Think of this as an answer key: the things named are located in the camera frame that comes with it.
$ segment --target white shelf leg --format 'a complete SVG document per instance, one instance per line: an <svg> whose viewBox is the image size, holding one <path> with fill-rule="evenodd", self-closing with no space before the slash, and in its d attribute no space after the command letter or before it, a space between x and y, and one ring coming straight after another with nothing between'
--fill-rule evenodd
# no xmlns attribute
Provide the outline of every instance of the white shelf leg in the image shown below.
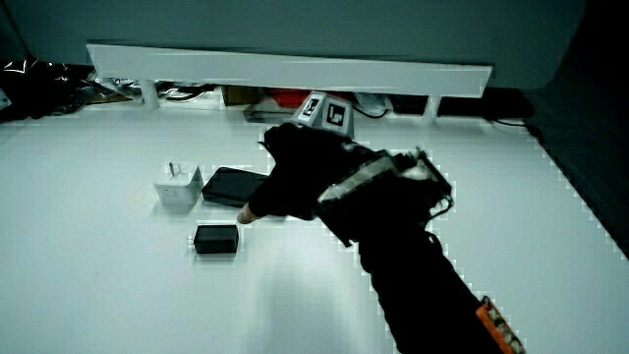
<svg viewBox="0 0 629 354"><path fill-rule="evenodd" d="M144 108L148 110L159 108L159 101L157 100L157 89L155 88L155 81L140 80L140 88L142 89L142 97L144 98Z"/></svg>
<svg viewBox="0 0 629 354"><path fill-rule="evenodd" d="M429 101L426 104L426 111L424 112L424 119L429 122L434 122L436 118L436 114L439 110L439 104L441 103L441 96L436 94L431 94L429 96Z"/></svg>

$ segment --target small black box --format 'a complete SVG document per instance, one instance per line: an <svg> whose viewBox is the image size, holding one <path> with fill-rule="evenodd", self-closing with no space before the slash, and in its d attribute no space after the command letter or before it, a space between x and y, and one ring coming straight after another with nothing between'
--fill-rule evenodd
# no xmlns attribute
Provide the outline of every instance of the small black box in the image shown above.
<svg viewBox="0 0 629 354"><path fill-rule="evenodd" d="M238 227L236 225L200 225L195 235L198 254L236 253Z"/></svg>
<svg viewBox="0 0 629 354"><path fill-rule="evenodd" d="M203 199L229 207L243 207L268 176L220 167L203 187Z"/></svg>

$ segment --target white table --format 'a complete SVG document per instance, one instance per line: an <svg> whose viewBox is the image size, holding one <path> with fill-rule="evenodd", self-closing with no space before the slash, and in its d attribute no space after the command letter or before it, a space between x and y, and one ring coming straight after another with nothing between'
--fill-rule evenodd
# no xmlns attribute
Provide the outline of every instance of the white table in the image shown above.
<svg viewBox="0 0 629 354"><path fill-rule="evenodd" d="M267 128L238 110L124 104L0 125L0 352L394 352L356 249L319 220L240 225L221 259L189 238L235 208L159 204L171 158L205 181L222 165L269 172ZM530 353L629 347L629 265L524 130L358 116L356 141L428 151L455 201L429 229Z"/></svg>

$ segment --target cardboard box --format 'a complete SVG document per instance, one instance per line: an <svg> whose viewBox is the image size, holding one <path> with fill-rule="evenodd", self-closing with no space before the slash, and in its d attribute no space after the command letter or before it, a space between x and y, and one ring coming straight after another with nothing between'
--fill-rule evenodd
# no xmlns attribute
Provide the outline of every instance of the cardboard box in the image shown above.
<svg viewBox="0 0 629 354"><path fill-rule="evenodd" d="M225 106L240 104L257 104L260 102L259 88L223 86Z"/></svg>

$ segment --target white power adapter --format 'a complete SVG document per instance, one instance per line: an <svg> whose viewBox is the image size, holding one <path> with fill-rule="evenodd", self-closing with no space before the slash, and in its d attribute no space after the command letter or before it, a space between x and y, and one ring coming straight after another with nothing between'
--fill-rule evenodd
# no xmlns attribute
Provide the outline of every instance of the white power adapter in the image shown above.
<svg viewBox="0 0 629 354"><path fill-rule="evenodd" d="M168 162L153 185L164 205L193 206L199 200L203 179L198 164L189 161Z"/></svg>

